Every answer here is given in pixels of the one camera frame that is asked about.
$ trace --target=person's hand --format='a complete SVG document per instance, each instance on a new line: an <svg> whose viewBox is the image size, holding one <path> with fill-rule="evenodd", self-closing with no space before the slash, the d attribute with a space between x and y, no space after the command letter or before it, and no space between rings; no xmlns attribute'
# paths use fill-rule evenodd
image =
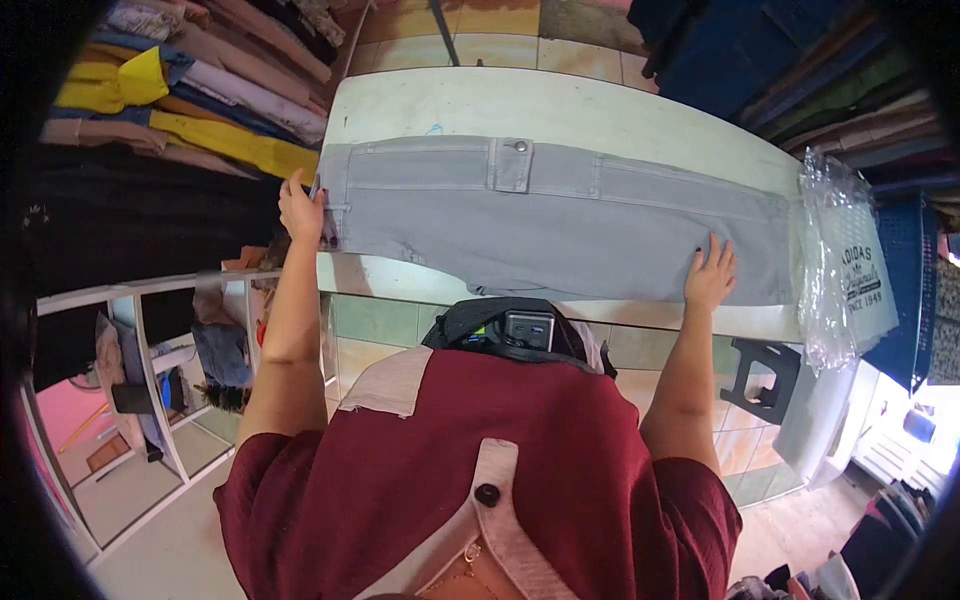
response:
<svg viewBox="0 0 960 600"><path fill-rule="evenodd" d="M684 296L687 306L702 306L713 312L720 302L736 285L733 270L736 269L736 254L733 243L724 244L720 252L720 242L716 233L710 232L710 251L704 262L704 251L700 248L693 255L690 273L686 276Z"/></svg>
<svg viewBox="0 0 960 600"><path fill-rule="evenodd" d="M311 201L300 186L303 169L297 169L290 179L280 186L280 222L287 228L290 238L319 243L324 232L324 197L326 190Z"/></svg>

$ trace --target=maroon shirt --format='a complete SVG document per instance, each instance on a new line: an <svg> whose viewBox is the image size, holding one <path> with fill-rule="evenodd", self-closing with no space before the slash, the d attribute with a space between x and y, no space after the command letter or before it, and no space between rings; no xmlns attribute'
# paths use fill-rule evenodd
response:
<svg viewBox="0 0 960 600"><path fill-rule="evenodd" d="M243 444L214 492L230 562L251 598L352 598L464 503L496 438L518 447L520 527L578 597L722 598L739 513L704 465L652 461L637 421L604 375L434 351L406 419Z"/></svg>

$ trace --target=black button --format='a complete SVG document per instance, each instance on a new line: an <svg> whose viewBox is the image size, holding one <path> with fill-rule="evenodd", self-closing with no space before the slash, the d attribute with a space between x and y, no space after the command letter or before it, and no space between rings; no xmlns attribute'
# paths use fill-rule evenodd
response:
<svg viewBox="0 0 960 600"><path fill-rule="evenodd" d="M498 490L494 484L481 484L477 486L473 497L477 499L477 502L491 509L500 501L500 490Z"/></svg>

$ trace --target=blue plastic crate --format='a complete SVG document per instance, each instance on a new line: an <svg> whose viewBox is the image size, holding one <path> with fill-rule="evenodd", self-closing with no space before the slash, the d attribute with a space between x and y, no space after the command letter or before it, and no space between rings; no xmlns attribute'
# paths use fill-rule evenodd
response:
<svg viewBox="0 0 960 600"><path fill-rule="evenodd" d="M937 299L937 219L923 195L877 211L877 233L900 324L864 360L913 394L926 379Z"/></svg>

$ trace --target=wall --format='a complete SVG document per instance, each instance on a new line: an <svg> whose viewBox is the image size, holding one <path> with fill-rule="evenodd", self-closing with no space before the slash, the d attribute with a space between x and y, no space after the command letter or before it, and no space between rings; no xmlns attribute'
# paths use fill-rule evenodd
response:
<svg viewBox="0 0 960 600"><path fill-rule="evenodd" d="M107 403L107 397L99 391L82 392L64 379L57 385L38 392L36 402L40 406L40 416L43 419L43 426L46 427L50 446L56 452L73 432L90 418L90 415ZM110 417L98 417L84 430L76 442L95 438L112 425L113 419Z"/></svg>

